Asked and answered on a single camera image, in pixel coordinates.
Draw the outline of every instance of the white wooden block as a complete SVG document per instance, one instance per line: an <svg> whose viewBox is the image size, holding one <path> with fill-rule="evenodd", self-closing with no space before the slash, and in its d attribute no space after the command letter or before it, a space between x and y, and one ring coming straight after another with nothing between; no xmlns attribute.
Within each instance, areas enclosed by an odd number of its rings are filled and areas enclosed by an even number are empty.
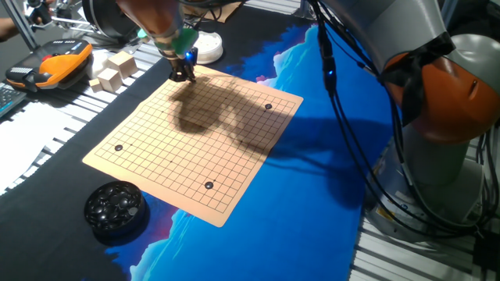
<svg viewBox="0 0 500 281"><path fill-rule="evenodd" d="M114 69L104 69L97 78L99 82L101 82L102 88L108 92L114 93L122 86L120 73Z"/></svg>
<svg viewBox="0 0 500 281"><path fill-rule="evenodd" d="M108 67L117 70L122 79L130 77L138 71L134 57L123 51L108 59Z"/></svg>
<svg viewBox="0 0 500 281"><path fill-rule="evenodd" d="M99 79L90 80L88 83L91 85L91 89L94 93L102 91L102 85L101 82L99 82Z"/></svg>

